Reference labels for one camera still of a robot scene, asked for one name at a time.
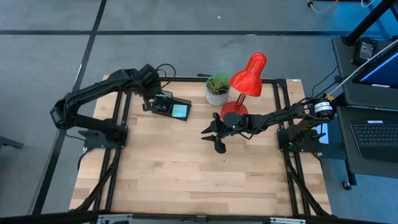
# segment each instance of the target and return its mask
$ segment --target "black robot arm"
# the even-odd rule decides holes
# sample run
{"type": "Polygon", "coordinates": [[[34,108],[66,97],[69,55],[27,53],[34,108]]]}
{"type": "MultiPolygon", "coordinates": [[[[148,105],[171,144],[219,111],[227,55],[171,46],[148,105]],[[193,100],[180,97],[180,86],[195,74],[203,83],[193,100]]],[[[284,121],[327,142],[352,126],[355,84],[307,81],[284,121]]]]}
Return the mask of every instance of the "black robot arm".
{"type": "Polygon", "coordinates": [[[328,100],[324,98],[304,98],[290,107],[265,115],[227,113],[224,116],[224,122],[221,121],[219,114],[213,113],[214,120],[201,133],[215,132],[215,136],[211,135],[202,139],[213,141],[216,151],[225,153],[226,148],[221,139],[226,136],[239,134],[246,139],[251,139],[255,134],[265,131],[269,126],[283,123],[290,119],[302,118],[299,124],[291,125],[287,128],[289,141],[295,142],[302,140],[304,133],[309,129],[331,121],[333,116],[333,109],[328,100]]]}
{"type": "Polygon", "coordinates": [[[149,110],[149,99],[161,92],[159,74],[150,65],[145,65],[139,71],[120,69],[102,82],[68,93],[50,111],[55,126],[59,129],[76,126],[96,130],[104,134],[107,141],[122,143],[124,128],[116,125],[112,119],[100,120],[78,114],[82,105],[114,91],[141,95],[146,102],[143,108],[149,110]]]}

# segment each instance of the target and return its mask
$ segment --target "red desk lamp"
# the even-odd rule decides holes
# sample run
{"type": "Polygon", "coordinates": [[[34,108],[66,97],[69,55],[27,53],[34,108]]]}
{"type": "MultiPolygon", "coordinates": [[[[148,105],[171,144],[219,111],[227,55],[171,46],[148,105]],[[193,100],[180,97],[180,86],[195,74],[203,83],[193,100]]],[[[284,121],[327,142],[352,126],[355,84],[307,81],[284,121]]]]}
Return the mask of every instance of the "red desk lamp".
{"type": "Polygon", "coordinates": [[[223,106],[221,110],[221,119],[224,120],[224,115],[228,112],[234,112],[237,114],[247,114],[248,109],[243,105],[243,101],[246,95],[249,96],[260,96],[262,83],[261,83],[261,72],[267,63],[267,57],[262,53],[254,53],[246,68],[243,71],[235,74],[229,84],[235,89],[241,92],[236,102],[228,102],[223,106]]]}

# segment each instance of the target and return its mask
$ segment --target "gray carpet floor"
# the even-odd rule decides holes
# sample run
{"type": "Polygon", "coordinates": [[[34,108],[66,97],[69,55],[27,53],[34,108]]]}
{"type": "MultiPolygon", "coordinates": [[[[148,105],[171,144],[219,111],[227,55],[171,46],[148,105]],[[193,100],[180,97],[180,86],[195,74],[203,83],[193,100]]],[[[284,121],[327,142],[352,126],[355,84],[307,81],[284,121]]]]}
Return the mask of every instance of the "gray carpet floor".
{"type": "MultiPolygon", "coordinates": [[[[0,30],[91,30],[100,2],[2,0],[0,30]]],[[[323,9],[330,3],[314,5],[323,9]]],[[[99,30],[351,31],[368,13],[357,2],[339,2],[317,14],[305,1],[296,0],[113,0],[106,4],[99,30]]],[[[391,12],[369,31],[380,29],[389,36],[398,34],[391,12]]],[[[25,144],[23,150],[0,150],[0,217],[30,213],[56,133],[49,109],[72,89],[88,38],[0,35],[0,135],[25,144]]],[[[81,87],[119,68],[141,68],[146,63],[171,63],[180,76],[222,70],[234,74],[257,51],[268,58],[264,78],[301,79],[307,96],[336,66],[327,35],[98,35],[81,87]]],[[[331,76],[315,92],[333,81],[331,76]]],[[[94,106],[95,102],[89,103],[80,113],[91,116],[94,106]]],[[[82,147],[80,141],[65,140],[44,213],[68,210],[82,147]]],[[[397,179],[357,175],[358,186],[345,191],[343,161],[324,159],[323,173],[333,214],[377,222],[398,220],[397,179]]]]}

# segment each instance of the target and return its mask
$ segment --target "white plant pot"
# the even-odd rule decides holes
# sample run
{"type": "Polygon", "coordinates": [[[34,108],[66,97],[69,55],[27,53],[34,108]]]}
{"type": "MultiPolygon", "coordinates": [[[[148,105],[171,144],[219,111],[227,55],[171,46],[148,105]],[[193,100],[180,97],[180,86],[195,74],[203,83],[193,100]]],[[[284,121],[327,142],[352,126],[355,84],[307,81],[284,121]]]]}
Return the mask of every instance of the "white plant pot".
{"type": "Polygon", "coordinates": [[[221,105],[225,104],[226,101],[228,100],[228,95],[229,95],[230,89],[231,89],[231,87],[229,87],[228,91],[222,95],[216,95],[216,94],[213,94],[207,88],[207,85],[206,85],[205,97],[206,97],[207,102],[213,106],[221,106],[221,105]]]}

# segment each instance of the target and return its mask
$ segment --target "wooden tabletop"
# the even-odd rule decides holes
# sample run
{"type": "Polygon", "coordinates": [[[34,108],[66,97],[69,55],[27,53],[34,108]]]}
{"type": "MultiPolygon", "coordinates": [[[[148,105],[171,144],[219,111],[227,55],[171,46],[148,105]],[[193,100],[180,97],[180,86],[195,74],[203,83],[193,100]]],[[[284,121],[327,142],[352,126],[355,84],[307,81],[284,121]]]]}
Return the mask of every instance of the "wooden tabletop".
{"type": "MultiPolygon", "coordinates": [[[[304,97],[300,80],[287,80],[287,86],[291,103],[304,97]]],[[[227,137],[223,139],[227,152],[218,154],[212,142],[200,139],[204,136],[200,132],[213,120],[212,113],[221,111],[221,106],[206,102],[205,83],[172,82],[165,90],[192,101],[188,121],[144,112],[142,98],[132,97],[127,122],[129,137],[121,153],[112,211],[292,215],[286,169],[277,142],[278,125],[251,140],[239,135],[227,137]]],[[[232,89],[229,101],[235,101],[238,95],[232,89]]],[[[284,107],[282,90],[280,97],[284,107]]],[[[115,100],[116,93],[100,98],[94,117],[112,117],[115,100]]],[[[244,104],[252,114],[275,111],[272,85],[263,84],[261,96],[248,96],[244,104]]],[[[94,150],[82,160],[70,208],[79,206],[93,190],[100,175],[103,154],[104,149],[94,150]]],[[[323,209],[330,212],[319,161],[311,154],[300,155],[306,186],[323,209]]],[[[106,192],[103,192],[101,208],[106,192]]],[[[296,193],[302,212],[297,186],[296,193]]]]}

